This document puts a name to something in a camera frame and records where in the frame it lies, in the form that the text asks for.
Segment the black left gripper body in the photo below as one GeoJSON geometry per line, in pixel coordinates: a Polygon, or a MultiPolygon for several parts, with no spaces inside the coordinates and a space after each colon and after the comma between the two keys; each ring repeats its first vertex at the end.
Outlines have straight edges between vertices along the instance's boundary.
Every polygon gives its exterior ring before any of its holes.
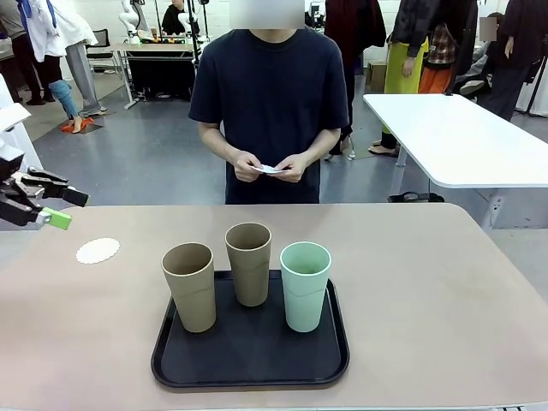
{"type": "Polygon", "coordinates": [[[23,154],[0,154],[0,219],[14,225],[35,223],[41,211],[15,179],[23,157],[23,154]]]}

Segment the brown tall cup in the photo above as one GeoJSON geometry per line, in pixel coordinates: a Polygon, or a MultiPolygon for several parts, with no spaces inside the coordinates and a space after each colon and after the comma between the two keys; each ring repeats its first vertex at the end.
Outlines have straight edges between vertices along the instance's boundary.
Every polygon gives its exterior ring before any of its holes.
{"type": "Polygon", "coordinates": [[[225,234],[237,300],[245,307],[263,304],[269,291],[271,232],[260,223],[239,223],[225,234]]]}
{"type": "Polygon", "coordinates": [[[163,256],[161,266],[184,329],[201,333],[212,328],[217,313],[211,249],[183,243],[163,256]]]}

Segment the mint green tall cup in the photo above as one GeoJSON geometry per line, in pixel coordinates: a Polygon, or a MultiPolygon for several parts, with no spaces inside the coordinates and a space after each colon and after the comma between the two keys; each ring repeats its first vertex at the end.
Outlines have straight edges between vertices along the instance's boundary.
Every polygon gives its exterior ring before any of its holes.
{"type": "Polygon", "coordinates": [[[330,252],[310,241],[289,244],[280,253],[285,317],[292,330],[318,327],[331,262],[330,252]]]}

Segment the person's left forearm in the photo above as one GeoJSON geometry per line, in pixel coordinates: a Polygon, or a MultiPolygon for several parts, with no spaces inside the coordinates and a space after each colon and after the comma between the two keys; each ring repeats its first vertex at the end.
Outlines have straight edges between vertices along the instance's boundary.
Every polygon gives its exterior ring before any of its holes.
{"type": "Polygon", "coordinates": [[[309,148],[299,155],[299,164],[304,168],[326,156],[338,144],[340,129],[324,129],[315,138],[309,148]]]}

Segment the person's right forearm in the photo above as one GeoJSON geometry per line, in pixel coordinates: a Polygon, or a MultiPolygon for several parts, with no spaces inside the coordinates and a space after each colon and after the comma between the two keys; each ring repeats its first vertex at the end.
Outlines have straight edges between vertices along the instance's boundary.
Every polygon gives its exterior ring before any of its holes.
{"type": "Polygon", "coordinates": [[[198,122],[198,131],[201,141],[219,158],[232,165],[244,159],[242,152],[226,141],[219,123],[198,122]]]}

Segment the person's right hand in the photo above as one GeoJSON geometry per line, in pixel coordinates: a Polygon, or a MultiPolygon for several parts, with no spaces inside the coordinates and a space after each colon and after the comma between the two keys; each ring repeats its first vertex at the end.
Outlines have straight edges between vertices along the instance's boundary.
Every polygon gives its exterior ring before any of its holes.
{"type": "Polygon", "coordinates": [[[254,182],[262,174],[260,161],[250,152],[237,151],[232,164],[239,181],[254,182]]]}

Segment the mannequin white coat grey trousers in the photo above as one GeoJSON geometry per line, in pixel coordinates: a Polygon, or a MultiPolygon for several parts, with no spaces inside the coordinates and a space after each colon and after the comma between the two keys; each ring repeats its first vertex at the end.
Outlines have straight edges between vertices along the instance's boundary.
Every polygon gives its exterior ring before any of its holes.
{"type": "Polygon", "coordinates": [[[81,116],[99,116],[107,109],[99,103],[92,77],[91,67],[86,56],[88,45],[98,41],[86,20],[69,7],[63,0],[51,0],[57,28],[63,39],[68,68],[83,98],[81,116]]]}

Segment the background person dark trousers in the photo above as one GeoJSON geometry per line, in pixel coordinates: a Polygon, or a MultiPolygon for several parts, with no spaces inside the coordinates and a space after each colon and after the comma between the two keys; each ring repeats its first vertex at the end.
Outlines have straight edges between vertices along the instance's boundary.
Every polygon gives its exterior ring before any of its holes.
{"type": "Polygon", "coordinates": [[[45,71],[37,62],[30,38],[22,25],[15,0],[0,0],[0,24],[11,39],[12,51],[22,76],[31,91],[27,105],[44,105],[55,99],[47,83],[45,71]]]}

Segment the mannequin blue white jacket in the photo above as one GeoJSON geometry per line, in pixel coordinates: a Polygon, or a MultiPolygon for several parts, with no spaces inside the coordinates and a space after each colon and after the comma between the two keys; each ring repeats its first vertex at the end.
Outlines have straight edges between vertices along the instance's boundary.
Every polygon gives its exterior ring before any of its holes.
{"type": "Polygon", "coordinates": [[[16,0],[16,3],[45,83],[67,115],[65,129],[78,134],[82,130],[83,119],[76,108],[71,87],[62,76],[60,59],[66,55],[66,50],[53,4],[50,0],[16,0]]]}

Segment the black plastic tray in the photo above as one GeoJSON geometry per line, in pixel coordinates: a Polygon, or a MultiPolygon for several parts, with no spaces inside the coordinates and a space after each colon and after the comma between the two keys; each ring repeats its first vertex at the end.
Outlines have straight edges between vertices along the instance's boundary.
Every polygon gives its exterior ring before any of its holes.
{"type": "Polygon", "coordinates": [[[350,352],[332,282],[326,285],[320,322],[300,333],[286,323],[281,272],[272,270],[269,295],[258,307],[235,297],[230,271],[214,275],[217,319],[191,333],[169,303],[152,352],[155,379],[172,389],[297,386],[323,387],[347,370],[350,352]]]}

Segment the cardboard box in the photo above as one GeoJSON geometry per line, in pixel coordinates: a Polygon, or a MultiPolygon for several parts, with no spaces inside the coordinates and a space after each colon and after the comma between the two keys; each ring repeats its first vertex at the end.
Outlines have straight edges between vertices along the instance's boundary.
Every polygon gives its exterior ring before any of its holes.
{"type": "Polygon", "coordinates": [[[387,63],[369,62],[366,69],[365,93],[384,92],[387,63]]]}

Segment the mannequin black jacket yellow skirt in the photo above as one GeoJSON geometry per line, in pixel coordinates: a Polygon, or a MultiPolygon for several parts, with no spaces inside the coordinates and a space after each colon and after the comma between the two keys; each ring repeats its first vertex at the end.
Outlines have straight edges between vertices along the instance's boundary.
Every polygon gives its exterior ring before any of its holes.
{"type": "Polygon", "coordinates": [[[451,93],[455,79],[464,74],[474,53],[478,20],[476,0],[401,0],[389,46],[384,84],[385,94],[417,94],[423,64],[434,28],[444,22],[457,44],[450,83],[442,93],[451,93]]]}

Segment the white rounded table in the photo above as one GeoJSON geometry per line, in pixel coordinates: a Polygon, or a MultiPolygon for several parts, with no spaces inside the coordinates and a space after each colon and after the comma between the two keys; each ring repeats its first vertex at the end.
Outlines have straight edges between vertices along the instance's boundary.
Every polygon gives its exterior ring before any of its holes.
{"type": "Polygon", "coordinates": [[[461,95],[366,94],[400,143],[390,193],[401,193],[408,158],[441,188],[490,189],[481,220],[492,229],[510,189],[548,188],[548,144],[461,95]]]}

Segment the seated background person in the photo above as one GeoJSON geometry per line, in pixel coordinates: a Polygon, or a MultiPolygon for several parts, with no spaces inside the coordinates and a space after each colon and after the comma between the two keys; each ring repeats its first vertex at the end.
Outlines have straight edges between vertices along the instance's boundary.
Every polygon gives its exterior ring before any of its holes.
{"type": "Polygon", "coordinates": [[[483,92],[491,90],[492,68],[489,66],[488,50],[491,41],[485,41],[483,45],[473,53],[470,67],[464,74],[459,74],[455,79],[453,91],[462,96],[473,98],[483,92]]]}

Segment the mannequin dark robe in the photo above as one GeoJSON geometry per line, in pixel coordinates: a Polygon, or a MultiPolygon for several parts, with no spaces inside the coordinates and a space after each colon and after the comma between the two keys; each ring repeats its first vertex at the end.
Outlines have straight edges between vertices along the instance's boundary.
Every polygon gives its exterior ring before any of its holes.
{"type": "Polygon", "coordinates": [[[510,121],[530,68],[543,54],[548,35],[548,0],[509,0],[491,43],[491,91],[481,104],[510,121]]]}

